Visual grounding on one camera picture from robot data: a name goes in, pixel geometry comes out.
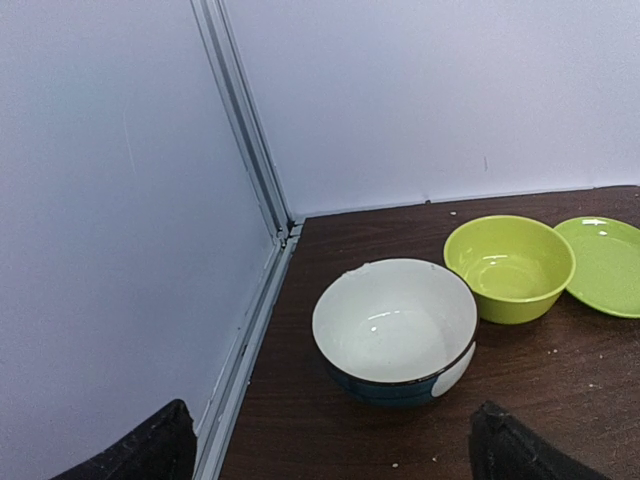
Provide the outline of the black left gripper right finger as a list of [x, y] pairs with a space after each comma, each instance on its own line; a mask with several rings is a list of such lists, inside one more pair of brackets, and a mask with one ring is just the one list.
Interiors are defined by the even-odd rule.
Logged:
[[470, 427], [468, 450], [475, 479], [607, 479], [492, 401], [484, 402], [471, 415]]

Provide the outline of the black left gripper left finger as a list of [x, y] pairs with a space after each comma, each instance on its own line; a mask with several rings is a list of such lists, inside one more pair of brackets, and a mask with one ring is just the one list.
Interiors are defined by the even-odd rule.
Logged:
[[94, 457], [59, 479], [145, 480], [193, 478], [196, 435], [186, 403], [174, 399]]

